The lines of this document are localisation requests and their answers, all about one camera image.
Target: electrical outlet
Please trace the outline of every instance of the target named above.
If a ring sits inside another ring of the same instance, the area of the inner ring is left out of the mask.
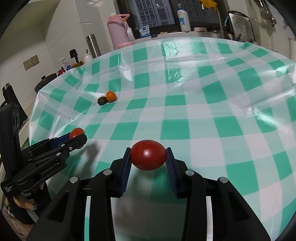
[[[28,70],[29,68],[33,67],[31,59],[27,59],[25,62],[23,62],[23,65],[25,67],[25,70]]]
[[[33,57],[31,57],[30,59],[27,59],[25,62],[23,62],[25,70],[28,70],[29,68],[39,64],[39,59],[38,56],[35,55]]]
[[[39,64],[40,62],[39,62],[38,56],[35,55],[35,56],[31,57],[31,62],[32,62],[33,66]]]

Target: white tiled wall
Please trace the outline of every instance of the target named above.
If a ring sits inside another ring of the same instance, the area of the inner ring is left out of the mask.
[[[71,28],[63,37],[61,37],[49,50],[54,66],[57,70],[61,68],[60,58],[67,58],[70,64],[75,63],[75,59],[70,59],[69,51],[76,49],[79,60],[83,59],[88,48],[81,24]]]
[[[108,1],[101,1],[100,3],[98,3],[99,5],[99,11],[100,11],[100,15],[102,18],[103,23],[107,22],[109,19],[109,15],[111,13],[116,13],[115,7],[114,7],[114,3],[112,0],[108,0]]]
[[[35,100],[34,88],[41,77],[56,72],[41,27],[23,29],[10,36],[4,34],[0,40],[0,53],[0,88],[10,82],[25,109]],[[34,55],[38,55],[40,63],[25,71],[23,62]]]
[[[296,40],[296,38],[291,29],[284,23],[283,17],[276,10],[276,8],[270,4],[269,9],[274,18],[277,20],[272,38],[270,39],[271,49],[289,58],[290,46],[288,38],[294,40]]]
[[[69,30],[80,23],[74,0],[61,0],[42,22],[45,42],[50,50]]]
[[[82,60],[88,49],[85,37],[95,34],[102,54],[110,52],[112,46],[101,18],[99,4],[89,0],[61,0],[57,9],[49,13],[42,22],[45,41],[55,68],[61,67],[60,58],[74,64],[69,51],[73,48]]]

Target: red tomato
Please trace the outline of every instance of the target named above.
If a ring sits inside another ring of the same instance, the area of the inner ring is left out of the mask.
[[[166,161],[163,145],[153,140],[142,140],[131,148],[131,162],[140,170],[151,171],[161,167]]]
[[[81,135],[81,134],[85,134],[85,132],[84,132],[84,130],[83,130],[82,128],[80,128],[80,127],[74,128],[74,129],[71,131],[71,133],[70,133],[69,139],[72,139],[72,138],[74,138],[74,137],[76,137],[76,136],[79,136],[79,135]]]

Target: finger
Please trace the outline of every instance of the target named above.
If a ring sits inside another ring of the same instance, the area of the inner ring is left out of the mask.
[[[30,203],[28,199],[26,199],[23,195],[18,194],[17,196],[13,197],[16,205],[18,205],[21,208],[25,209],[33,209],[33,204]]]
[[[41,190],[43,190],[43,188],[44,188],[44,183],[40,184],[39,188],[40,188]]]

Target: pink bottle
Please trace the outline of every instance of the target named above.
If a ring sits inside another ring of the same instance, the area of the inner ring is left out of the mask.
[[[118,49],[118,45],[125,44],[130,42],[128,38],[128,24],[123,21],[124,17],[127,19],[130,15],[129,14],[116,14],[111,13],[109,16],[109,20],[107,21],[107,26],[109,29],[109,33],[111,36],[111,40],[114,46],[114,49]]]

